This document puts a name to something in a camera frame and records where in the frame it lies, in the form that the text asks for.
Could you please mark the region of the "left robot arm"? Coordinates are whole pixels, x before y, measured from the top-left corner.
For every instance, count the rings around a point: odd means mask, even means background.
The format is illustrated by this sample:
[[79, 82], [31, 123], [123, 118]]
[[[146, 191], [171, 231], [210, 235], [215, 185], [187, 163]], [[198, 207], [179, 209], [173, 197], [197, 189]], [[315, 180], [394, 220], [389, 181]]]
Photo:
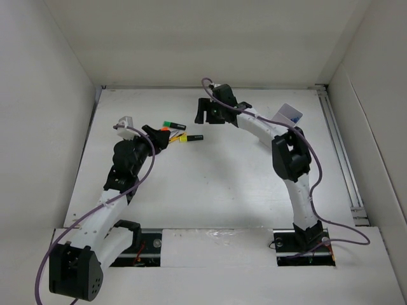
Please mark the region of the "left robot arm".
[[140, 224], [119, 216], [145, 179], [139, 177], [145, 160], [167, 148], [170, 131], [144, 125], [138, 132], [124, 121], [115, 130], [121, 141], [113, 148], [113, 165], [96, 207], [74, 222], [74, 233], [65, 243], [55, 241], [48, 252], [51, 293], [94, 300], [106, 269], [123, 251], [135, 252], [141, 246]]

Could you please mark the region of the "green highlighter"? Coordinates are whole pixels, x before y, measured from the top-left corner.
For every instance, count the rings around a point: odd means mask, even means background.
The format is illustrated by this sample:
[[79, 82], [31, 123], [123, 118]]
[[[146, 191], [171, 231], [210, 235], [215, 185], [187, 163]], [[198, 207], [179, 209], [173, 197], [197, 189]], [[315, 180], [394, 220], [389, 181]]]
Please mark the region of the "green highlighter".
[[174, 122], [170, 122], [170, 121], [164, 121], [163, 127], [173, 128], [176, 130], [186, 130], [186, 128], [187, 128], [186, 125], [182, 125], [182, 124], [174, 123]]

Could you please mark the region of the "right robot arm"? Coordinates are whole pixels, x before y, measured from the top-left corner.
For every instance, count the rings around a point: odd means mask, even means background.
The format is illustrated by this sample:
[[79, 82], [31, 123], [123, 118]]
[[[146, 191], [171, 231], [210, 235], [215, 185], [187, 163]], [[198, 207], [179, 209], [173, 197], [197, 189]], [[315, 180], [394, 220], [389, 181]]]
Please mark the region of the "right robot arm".
[[271, 121], [247, 102], [237, 102], [232, 88], [212, 81], [203, 85], [207, 98], [198, 100], [196, 124], [229, 123], [256, 136], [270, 148], [275, 173], [287, 187], [293, 208], [295, 245], [309, 250], [322, 238], [322, 222], [312, 208], [309, 173], [311, 153], [301, 128]]

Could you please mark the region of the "white divided container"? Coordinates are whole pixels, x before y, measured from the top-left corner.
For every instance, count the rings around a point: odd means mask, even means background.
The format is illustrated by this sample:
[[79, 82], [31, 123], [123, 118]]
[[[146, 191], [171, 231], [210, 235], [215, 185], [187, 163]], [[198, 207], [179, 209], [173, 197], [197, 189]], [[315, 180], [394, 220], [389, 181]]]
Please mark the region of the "white divided container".
[[301, 120], [301, 118], [303, 117], [303, 113], [289, 104], [283, 104], [281, 108], [276, 112], [272, 120], [295, 127], [299, 122], [293, 123], [291, 119], [296, 117], [299, 117]]

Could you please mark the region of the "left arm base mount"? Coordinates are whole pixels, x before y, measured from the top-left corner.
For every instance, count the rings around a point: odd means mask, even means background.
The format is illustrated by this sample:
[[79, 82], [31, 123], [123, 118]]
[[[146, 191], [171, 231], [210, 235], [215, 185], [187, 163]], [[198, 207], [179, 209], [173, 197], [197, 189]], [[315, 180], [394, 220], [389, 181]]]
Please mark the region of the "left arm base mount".
[[132, 232], [132, 244], [115, 259], [111, 267], [160, 267], [163, 229], [142, 229], [137, 222], [119, 220], [115, 228]]

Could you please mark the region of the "yellow utility knife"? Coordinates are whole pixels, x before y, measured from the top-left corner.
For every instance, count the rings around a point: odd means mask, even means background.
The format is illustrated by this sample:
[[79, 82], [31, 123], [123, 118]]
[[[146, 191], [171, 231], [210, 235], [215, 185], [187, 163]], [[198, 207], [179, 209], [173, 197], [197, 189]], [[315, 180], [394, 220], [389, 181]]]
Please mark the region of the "yellow utility knife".
[[173, 142], [179, 140], [183, 136], [185, 136], [185, 133], [181, 133], [179, 135], [176, 135], [175, 137], [172, 137], [172, 138], [169, 139], [169, 143], [173, 143]]

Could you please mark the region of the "yellow highlighter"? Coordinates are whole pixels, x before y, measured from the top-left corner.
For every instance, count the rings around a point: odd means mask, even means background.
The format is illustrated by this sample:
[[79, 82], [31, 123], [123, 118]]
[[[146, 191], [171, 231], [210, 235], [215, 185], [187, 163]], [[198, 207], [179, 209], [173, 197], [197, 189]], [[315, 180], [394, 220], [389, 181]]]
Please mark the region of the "yellow highlighter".
[[204, 139], [203, 135], [183, 135], [179, 137], [180, 142], [194, 142], [201, 141]]

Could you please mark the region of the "aluminium rail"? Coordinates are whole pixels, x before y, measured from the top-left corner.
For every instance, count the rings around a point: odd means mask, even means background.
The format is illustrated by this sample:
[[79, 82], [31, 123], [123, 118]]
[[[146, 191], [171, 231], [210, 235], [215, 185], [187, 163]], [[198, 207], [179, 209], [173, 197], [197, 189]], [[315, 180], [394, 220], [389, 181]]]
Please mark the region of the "aluminium rail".
[[333, 108], [329, 100], [327, 87], [324, 85], [318, 86], [317, 95], [326, 120], [326, 124], [328, 126], [331, 141], [335, 148], [341, 175], [347, 188], [347, 194], [350, 200], [350, 211], [354, 220], [354, 224], [356, 227], [369, 227], [371, 224], [365, 211], [361, 195], [355, 181], [354, 173], [350, 166], [350, 161], [348, 159], [347, 152], [340, 135], [340, 131], [333, 113]]

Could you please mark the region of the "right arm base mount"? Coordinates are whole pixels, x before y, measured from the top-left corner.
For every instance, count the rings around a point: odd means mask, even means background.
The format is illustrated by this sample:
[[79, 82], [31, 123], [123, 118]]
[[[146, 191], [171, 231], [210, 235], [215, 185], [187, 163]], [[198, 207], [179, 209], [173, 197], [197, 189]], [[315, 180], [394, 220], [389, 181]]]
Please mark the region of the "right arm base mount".
[[329, 233], [324, 229], [321, 237], [303, 246], [296, 240], [293, 229], [274, 229], [269, 247], [275, 250], [279, 267], [336, 266], [332, 248], [320, 245], [326, 238], [329, 238]]

